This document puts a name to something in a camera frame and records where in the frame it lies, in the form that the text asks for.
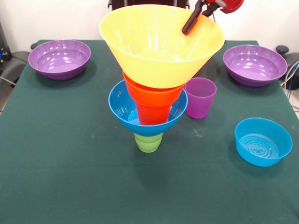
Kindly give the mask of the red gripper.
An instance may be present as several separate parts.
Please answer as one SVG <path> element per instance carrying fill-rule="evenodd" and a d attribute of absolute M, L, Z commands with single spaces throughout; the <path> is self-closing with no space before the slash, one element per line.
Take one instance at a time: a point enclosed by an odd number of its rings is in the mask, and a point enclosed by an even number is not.
<path fill-rule="evenodd" d="M 204 5 L 207 6 L 202 15 L 210 17 L 218 8 L 225 14 L 230 14 L 238 10 L 244 0 L 198 0 L 195 4 L 195 9 L 190 15 L 189 19 L 182 28 L 182 33 L 188 35 L 198 20 L 198 16 L 202 12 Z"/>

